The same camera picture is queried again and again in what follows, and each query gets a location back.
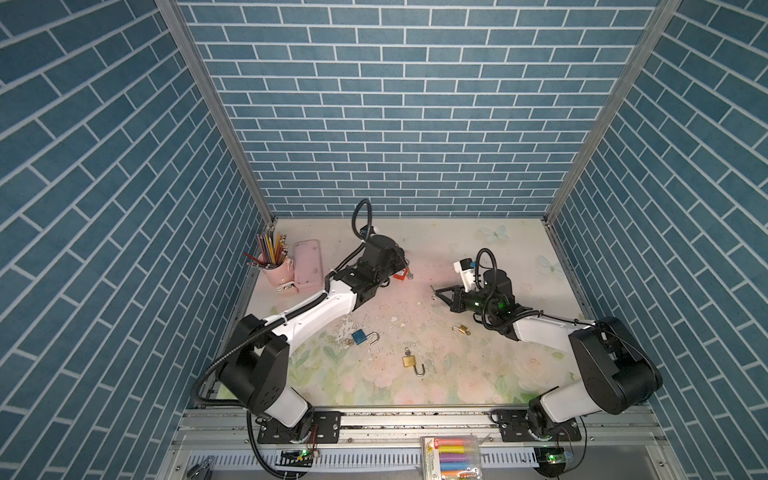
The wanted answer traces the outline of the red padlock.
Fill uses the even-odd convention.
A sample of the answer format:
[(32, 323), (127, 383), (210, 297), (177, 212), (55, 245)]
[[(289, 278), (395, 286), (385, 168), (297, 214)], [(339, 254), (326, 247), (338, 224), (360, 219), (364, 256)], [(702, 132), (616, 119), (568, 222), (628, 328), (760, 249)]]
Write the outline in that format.
[(393, 278), (399, 281), (412, 280), (413, 274), (408, 267), (393, 274)]

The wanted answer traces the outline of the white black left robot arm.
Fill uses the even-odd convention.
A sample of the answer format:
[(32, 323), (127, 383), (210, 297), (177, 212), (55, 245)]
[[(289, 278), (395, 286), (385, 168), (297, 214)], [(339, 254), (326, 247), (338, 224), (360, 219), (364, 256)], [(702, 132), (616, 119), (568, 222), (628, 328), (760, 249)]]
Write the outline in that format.
[(242, 318), (226, 347), (232, 354), (215, 368), (237, 406), (277, 421), (296, 438), (311, 429), (314, 408), (287, 386), (291, 354), (332, 321), (359, 309), (408, 267), (404, 250), (381, 234), (369, 236), (356, 252), (360, 256), (353, 264), (331, 270), (322, 289), (302, 303), (265, 320)]

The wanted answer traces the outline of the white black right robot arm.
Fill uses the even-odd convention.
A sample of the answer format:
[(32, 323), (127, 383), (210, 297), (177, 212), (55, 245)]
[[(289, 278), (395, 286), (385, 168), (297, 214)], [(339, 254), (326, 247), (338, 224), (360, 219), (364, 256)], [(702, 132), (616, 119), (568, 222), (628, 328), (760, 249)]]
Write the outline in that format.
[(620, 319), (589, 323), (524, 306), (502, 270), (487, 270), (481, 279), (469, 270), (460, 275), (460, 285), (433, 291), (452, 312), (470, 312), (485, 329), (513, 341), (574, 356), (579, 379), (528, 402), (526, 422), (533, 436), (545, 439), (593, 413), (618, 415), (647, 401), (663, 386), (661, 373)]

